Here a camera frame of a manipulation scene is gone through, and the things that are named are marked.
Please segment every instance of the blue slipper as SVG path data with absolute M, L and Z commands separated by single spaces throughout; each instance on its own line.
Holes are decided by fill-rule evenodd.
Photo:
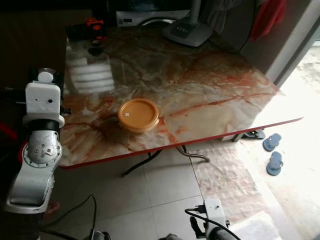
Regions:
M 282 156 L 279 152 L 274 151 L 271 155 L 270 161 L 266 166 L 266 171 L 272 176 L 276 176 L 281 172 L 281 167 L 284 165 Z
M 275 133 L 267 139 L 265 139 L 262 145 L 266 151 L 271 152 L 276 148 L 276 146 L 279 145 L 280 140 L 281 136 L 278 133 Z

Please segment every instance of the red cloth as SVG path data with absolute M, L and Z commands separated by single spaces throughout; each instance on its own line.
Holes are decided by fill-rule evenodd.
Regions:
M 287 0 L 267 0 L 260 8 L 253 24 L 250 41 L 267 35 L 272 27 L 281 22 L 285 15 Z

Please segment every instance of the orange object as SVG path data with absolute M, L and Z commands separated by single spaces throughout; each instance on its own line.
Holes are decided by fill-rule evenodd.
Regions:
M 157 126 L 159 110 L 150 100 L 134 98 L 119 108 L 118 118 L 125 128 L 140 134 Z
M 105 33 L 105 22 L 95 17 L 89 17 L 85 20 L 85 24 L 88 28 L 92 29 L 93 38 L 95 40 L 106 40 L 107 36 Z

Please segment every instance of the black cord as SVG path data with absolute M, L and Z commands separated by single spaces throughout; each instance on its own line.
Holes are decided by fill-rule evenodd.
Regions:
M 242 44 L 242 46 L 236 50 L 236 51 L 228 51 L 228 50 L 225 50 L 223 47 L 215 44 L 211 39 L 209 40 L 209 42 L 214 45 L 215 47 L 217 47 L 218 49 L 220 49 L 221 51 L 224 51 L 228 54 L 237 54 L 239 53 L 242 49 L 244 49 L 245 45 L 247 44 L 247 42 L 249 41 L 249 38 L 250 38 L 250 35 L 251 35 L 251 32 L 252 32 L 252 29 L 254 27 L 254 23 L 255 23 L 255 16 L 256 16 L 256 5 L 257 5 L 257 0 L 253 0 L 253 11 L 252 11 L 252 21 L 251 21 L 251 27 L 250 27 L 250 30 L 249 30 L 249 33 L 248 33 L 248 36 L 246 37 L 246 40 L 244 41 L 244 43 Z
M 94 202 L 94 212 L 93 212 L 93 221 L 92 221 L 92 229 L 96 228 L 96 220 L 97 220 L 97 201 L 94 195 L 90 195 Z
M 65 214 L 63 214 L 61 217 L 59 217 L 57 220 L 54 220 L 53 222 L 50 222 L 48 224 L 45 224 L 43 226 L 41 226 L 42 229 L 48 228 L 52 225 L 55 225 L 56 223 L 60 222 L 65 216 L 67 216 L 69 213 L 71 213 L 72 211 L 80 208 L 82 205 L 84 205 L 90 198 L 93 199 L 94 202 L 94 213 L 93 213 L 93 223 L 92 223 L 92 228 L 94 229 L 96 226 L 96 216 L 97 216 L 97 201 L 96 198 L 93 194 L 89 195 L 82 203 L 80 203 L 79 205 L 71 208 L 69 211 L 67 211 Z
M 107 233 L 106 231 L 96 231 L 97 234 L 103 235 L 104 237 L 107 237 L 107 240 L 111 240 L 111 236 L 109 233 Z
M 50 234 L 56 237 L 59 237 L 61 239 L 66 239 L 66 240 L 77 240 L 76 238 L 72 237 L 72 236 L 68 236 L 65 235 L 63 233 L 57 232 L 57 231 L 52 231 L 49 229 L 41 229 L 40 232 L 46 233 L 46 234 Z
M 241 240 L 237 235 L 235 235 L 232 231 L 230 231 L 227 227 L 221 225 L 220 223 L 218 223 L 218 222 L 216 222 L 216 221 L 212 221 L 212 220 L 210 220 L 210 219 L 207 218 L 207 217 L 203 217 L 203 216 L 200 216 L 200 215 L 198 215 L 198 214 L 195 214 L 195 213 L 190 212 L 190 211 L 195 211 L 195 210 L 196 210 L 195 208 L 187 208 L 187 209 L 184 210 L 184 212 L 185 212 L 186 214 L 189 214 L 190 216 L 193 216 L 193 217 L 196 217 L 196 218 L 198 218 L 198 219 L 201 219 L 201 220 L 203 220 L 203 221 L 205 221 L 205 222 L 207 222 L 207 223 L 209 222 L 209 223 L 212 223 L 212 224 L 214 224 L 214 225 L 217 225 L 218 227 L 220 227 L 220 228 L 222 228 L 223 230 L 227 231 L 229 234 L 231 234 L 231 235 L 232 235 L 233 237 L 235 237 L 237 240 Z

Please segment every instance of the orange lid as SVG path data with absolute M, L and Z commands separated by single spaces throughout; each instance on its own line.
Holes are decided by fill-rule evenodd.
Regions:
M 159 111 L 152 101 L 134 98 L 119 108 L 118 117 L 124 125 L 130 128 L 143 129 L 155 124 Z

